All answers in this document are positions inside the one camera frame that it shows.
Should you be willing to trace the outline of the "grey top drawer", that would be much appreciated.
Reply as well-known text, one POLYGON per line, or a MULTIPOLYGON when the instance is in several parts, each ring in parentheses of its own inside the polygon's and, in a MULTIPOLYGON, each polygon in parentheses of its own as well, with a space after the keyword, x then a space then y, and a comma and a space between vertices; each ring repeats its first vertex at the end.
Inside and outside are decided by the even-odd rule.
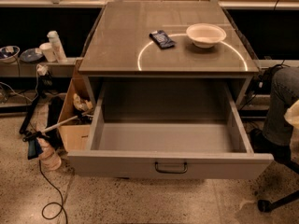
POLYGON ((158 179, 254 179, 273 160, 209 79, 105 82, 86 146, 68 157, 79 175, 158 179))

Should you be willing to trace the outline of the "grey drawer cabinet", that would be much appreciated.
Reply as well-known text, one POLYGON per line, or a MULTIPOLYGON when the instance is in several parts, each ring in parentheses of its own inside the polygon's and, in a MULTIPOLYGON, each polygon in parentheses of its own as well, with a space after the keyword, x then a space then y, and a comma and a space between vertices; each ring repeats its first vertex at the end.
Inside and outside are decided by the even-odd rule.
POLYGON ((240 78, 233 85, 237 102, 258 68, 227 19, 211 2, 121 1, 109 2, 98 22, 78 72, 91 77, 223 77, 240 78), (187 37, 196 23, 220 26, 224 41, 200 49, 187 37), (163 30, 176 42, 160 49, 150 33, 163 30))

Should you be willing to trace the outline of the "person leg in jeans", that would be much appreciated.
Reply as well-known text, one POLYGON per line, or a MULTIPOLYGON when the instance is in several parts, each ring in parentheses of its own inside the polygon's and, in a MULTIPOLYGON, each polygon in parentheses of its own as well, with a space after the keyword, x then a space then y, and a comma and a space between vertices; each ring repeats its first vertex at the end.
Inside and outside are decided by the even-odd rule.
POLYGON ((263 126, 263 136, 278 146, 288 146, 293 127, 284 115, 299 99, 299 68, 288 67, 278 70, 273 78, 270 92, 270 105, 263 126))

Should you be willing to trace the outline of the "white bowl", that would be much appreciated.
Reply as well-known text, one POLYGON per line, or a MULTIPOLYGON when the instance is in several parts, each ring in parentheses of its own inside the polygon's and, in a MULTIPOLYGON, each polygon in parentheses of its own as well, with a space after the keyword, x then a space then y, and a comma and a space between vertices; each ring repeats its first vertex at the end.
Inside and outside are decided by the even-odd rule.
POLYGON ((196 47, 209 49, 226 38, 226 32, 217 25, 197 23, 186 30, 187 37, 196 47))

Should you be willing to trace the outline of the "dark blue snack packet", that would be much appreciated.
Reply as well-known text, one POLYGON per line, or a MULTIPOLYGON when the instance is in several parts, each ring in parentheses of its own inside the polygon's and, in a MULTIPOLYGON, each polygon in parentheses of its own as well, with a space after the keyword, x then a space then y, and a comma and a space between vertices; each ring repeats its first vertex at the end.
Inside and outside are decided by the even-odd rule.
POLYGON ((176 42, 163 30, 151 32, 149 37, 160 49, 169 49, 176 45, 176 42))

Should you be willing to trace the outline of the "crumpled paper in box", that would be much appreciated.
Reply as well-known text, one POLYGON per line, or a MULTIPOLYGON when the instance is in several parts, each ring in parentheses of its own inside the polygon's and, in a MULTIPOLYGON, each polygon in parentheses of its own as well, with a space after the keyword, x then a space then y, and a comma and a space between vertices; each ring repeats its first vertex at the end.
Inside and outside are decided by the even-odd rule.
POLYGON ((77 93, 73 95, 73 105, 76 110, 83 112, 93 109, 92 102, 82 99, 77 93))

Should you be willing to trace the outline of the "cardboard box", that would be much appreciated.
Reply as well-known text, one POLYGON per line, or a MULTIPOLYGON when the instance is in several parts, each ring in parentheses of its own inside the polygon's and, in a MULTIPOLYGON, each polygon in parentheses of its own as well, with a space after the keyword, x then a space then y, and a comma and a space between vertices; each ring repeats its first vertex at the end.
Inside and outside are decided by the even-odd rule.
POLYGON ((83 76, 78 72, 81 63, 81 59, 77 59, 75 62, 73 75, 58 119, 59 122, 64 123, 58 128, 58 131, 66 151, 83 150, 90 132, 90 122, 81 116, 84 111, 93 107, 83 76))

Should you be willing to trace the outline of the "white cylindrical bottle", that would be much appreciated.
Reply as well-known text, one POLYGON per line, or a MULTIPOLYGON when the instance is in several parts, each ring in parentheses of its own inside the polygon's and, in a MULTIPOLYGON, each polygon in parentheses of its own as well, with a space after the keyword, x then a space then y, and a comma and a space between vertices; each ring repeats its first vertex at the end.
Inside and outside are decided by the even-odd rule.
POLYGON ((58 63, 66 63, 67 58, 65 56, 64 48, 61 43, 60 37, 58 36, 58 33, 56 31, 49 31, 47 34, 47 38, 51 43, 52 49, 54 51, 58 63))

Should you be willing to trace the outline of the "black tripod leg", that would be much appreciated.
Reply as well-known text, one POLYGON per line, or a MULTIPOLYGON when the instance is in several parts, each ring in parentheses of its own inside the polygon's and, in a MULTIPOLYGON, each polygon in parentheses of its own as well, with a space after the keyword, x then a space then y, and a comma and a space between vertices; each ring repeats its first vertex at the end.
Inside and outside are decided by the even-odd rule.
POLYGON ((32 116, 34 115, 34 111, 36 109, 36 106, 39 102, 40 97, 42 96, 42 93, 43 93, 43 85, 40 84, 40 78, 38 78, 37 84, 36 84, 36 96, 35 96, 33 102, 27 108, 27 114, 26 114, 25 119, 20 127, 20 130, 19 130, 20 134, 26 133, 27 127, 31 121, 32 116))

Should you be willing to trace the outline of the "white paper cup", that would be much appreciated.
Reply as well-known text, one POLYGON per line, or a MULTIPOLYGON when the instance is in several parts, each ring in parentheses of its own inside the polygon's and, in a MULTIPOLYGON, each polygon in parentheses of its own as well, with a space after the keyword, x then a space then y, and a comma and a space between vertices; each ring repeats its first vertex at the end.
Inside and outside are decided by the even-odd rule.
POLYGON ((41 49, 48 62, 52 63, 56 61, 56 57, 50 42, 41 44, 39 48, 41 49))

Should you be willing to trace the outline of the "white power adapter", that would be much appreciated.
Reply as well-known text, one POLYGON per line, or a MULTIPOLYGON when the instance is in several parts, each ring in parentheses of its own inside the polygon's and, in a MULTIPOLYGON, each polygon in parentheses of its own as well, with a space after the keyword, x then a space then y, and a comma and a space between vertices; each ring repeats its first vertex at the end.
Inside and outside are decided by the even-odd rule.
POLYGON ((49 72, 48 67, 46 65, 41 64, 38 64, 36 66, 36 71, 41 77, 45 76, 49 72))

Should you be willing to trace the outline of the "blue plate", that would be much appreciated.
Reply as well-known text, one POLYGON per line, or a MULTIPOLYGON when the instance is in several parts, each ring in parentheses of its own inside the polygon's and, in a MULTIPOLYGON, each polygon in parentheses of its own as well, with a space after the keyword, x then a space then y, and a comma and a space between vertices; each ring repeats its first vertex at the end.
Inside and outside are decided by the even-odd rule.
POLYGON ((27 49, 20 55, 20 60, 24 63, 37 63, 44 59, 44 54, 41 49, 27 49))

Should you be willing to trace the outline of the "blue patterned bowl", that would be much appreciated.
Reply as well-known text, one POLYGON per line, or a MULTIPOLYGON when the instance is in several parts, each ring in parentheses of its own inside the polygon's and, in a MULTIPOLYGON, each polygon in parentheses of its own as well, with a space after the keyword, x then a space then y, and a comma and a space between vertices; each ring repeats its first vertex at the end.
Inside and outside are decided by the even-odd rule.
POLYGON ((18 60, 20 48, 17 46, 5 46, 0 48, 0 62, 14 63, 18 60))

